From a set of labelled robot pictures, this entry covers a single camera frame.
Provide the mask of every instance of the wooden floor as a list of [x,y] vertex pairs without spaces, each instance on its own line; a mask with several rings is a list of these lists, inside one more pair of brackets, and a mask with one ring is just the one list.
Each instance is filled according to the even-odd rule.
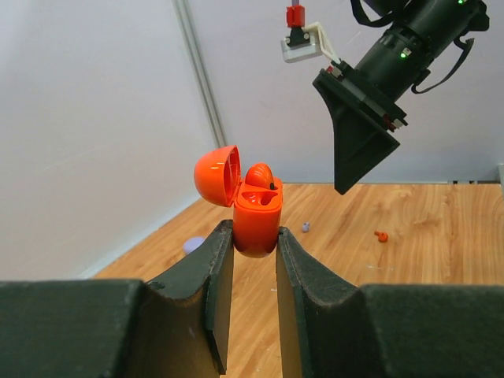
[[[231,217],[197,202],[98,277],[151,279],[183,258],[187,239]],[[359,185],[345,196],[330,185],[286,185],[281,223],[353,284],[504,284],[499,185]],[[227,376],[282,376],[274,259],[235,257]]]

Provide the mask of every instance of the red connector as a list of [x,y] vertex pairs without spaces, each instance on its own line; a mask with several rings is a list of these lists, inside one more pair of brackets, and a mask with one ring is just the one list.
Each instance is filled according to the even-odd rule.
[[289,6],[287,7],[287,26],[289,28],[302,28],[305,26],[305,7]]

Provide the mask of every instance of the lavender round object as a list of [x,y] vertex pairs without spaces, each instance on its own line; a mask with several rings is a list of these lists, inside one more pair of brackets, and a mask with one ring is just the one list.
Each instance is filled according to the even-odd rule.
[[204,241],[205,241],[205,238],[202,238],[201,236],[197,236],[195,238],[189,239],[188,241],[186,241],[183,244],[183,252],[185,254],[191,253],[192,251],[197,249],[199,246],[201,246]]

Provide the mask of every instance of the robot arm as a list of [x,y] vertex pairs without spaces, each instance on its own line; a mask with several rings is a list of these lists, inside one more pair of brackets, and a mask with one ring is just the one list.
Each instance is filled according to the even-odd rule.
[[[319,23],[305,27],[305,9],[296,0],[287,8],[291,34],[281,42],[288,63],[321,55],[331,62],[313,85],[332,117],[335,189],[342,195],[399,147],[391,133],[407,122],[397,100],[409,88],[423,94],[446,82],[473,47],[474,39],[461,37],[490,27],[481,0],[365,0],[381,16],[374,21],[360,0],[350,2],[359,24],[390,25],[355,69],[336,55]],[[441,82],[419,91],[428,67],[451,43],[462,49],[458,62]]]

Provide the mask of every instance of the black strap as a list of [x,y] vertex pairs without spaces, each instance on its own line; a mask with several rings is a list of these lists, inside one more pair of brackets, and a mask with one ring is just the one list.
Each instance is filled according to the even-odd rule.
[[437,83],[436,85],[433,85],[432,87],[429,87],[429,88],[424,89],[422,91],[419,91],[417,89],[417,86],[413,85],[411,87],[411,91],[414,94],[416,94],[416,95],[422,95],[423,93],[427,93],[427,92],[431,91],[432,89],[440,86],[441,84],[447,82],[449,80],[449,78],[451,78],[456,73],[456,71],[458,71],[458,69],[461,67],[461,65],[465,62],[465,59],[467,59],[467,57],[469,56],[469,53],[471,52],[471,49],[474,46],[474,38],[468,39],[467,41],[465,41],[465,43],[462,42],[460,40],[460,38],[459,38],[459,39],[455,39],[454,43],[455,43],[455,45],[457,47],[459,47],[460,49],[462,49],[462,55],[459,57],[457,63],[451,69],[451,71],[448,72],[448,75],[443,80],[441,80],[439,83]]
[[361,0],[350,0],[350,3],[352,5],[352,12],[354,13],[355,20],[357,20],[359,24],[371,28],[382,28],[383,26],[389,25],[402,10],[402,8],[394,9],[379,20],[371,21],[368,15],[365,14],[364,8],[362,8]]

